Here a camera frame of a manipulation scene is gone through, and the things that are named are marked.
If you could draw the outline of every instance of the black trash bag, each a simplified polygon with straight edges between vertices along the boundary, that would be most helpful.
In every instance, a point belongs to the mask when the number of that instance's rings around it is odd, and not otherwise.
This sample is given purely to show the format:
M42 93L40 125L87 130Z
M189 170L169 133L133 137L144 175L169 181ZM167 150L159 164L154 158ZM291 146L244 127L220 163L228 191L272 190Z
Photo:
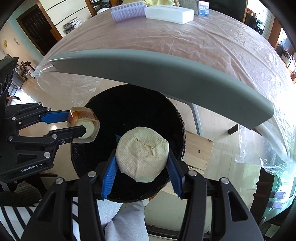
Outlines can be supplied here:
M185 152L185 125L175 106L161 93L135 85L119 85L94 96L85 107L101 123L96 139L87 144L71 143L71 159L79 177L107 161L123 136L138 126L155 130L169 142L177 159ZM169 182L166 168L151 183L137 183L117 170L111 193L114 202L136 202L155 195Z

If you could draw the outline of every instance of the yellow cloth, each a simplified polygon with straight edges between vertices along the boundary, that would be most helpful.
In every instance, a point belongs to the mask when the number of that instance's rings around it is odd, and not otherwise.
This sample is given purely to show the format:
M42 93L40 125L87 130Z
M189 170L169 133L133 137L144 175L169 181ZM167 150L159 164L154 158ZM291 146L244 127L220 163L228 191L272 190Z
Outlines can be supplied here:
M122 4L127 4L127 3L132 3L132 2L137 2L139 0L124 0ZM144 0L145 4L149 6L154 6L154 5L171 5L171 6L179 6L179 0Z

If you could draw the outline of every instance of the blue and white box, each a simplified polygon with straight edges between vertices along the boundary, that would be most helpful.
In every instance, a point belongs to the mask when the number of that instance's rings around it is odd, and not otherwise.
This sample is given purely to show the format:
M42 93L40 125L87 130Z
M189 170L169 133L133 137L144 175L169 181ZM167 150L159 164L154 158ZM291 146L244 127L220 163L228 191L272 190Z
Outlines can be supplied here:
M209 2L198 0L179 0L180 7L194 10L194 15L208 16L210 13Z

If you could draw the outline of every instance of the plastic table cover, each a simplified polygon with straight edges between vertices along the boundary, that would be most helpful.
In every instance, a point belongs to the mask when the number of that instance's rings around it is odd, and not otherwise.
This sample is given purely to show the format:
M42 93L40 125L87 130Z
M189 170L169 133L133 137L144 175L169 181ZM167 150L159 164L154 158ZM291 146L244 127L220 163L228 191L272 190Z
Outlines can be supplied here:
M236 161L262 166L274 175L296 176L294 86L280 57L255 30L213 10L208 17L194 16L194 21L183 25L145 17L115 23L108 10L60 40L33 76L52 97L62 95L73 106L83 106L102 79L58 73L48 59L56 54L100 48L176 55L230 74L252 87L274 104L274 116L257 127L263 137L239 126L240 155Z

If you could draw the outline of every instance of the stack of books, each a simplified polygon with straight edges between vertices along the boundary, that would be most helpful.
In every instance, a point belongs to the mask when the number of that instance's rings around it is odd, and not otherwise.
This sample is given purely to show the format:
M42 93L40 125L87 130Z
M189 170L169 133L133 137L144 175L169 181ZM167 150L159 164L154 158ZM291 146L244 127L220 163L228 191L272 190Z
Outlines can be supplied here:
M64 25L64 32L65 34L68 34L71 32L73 29L77 28L82 24L82 21L79 17L73 18L70 20L68 23Z

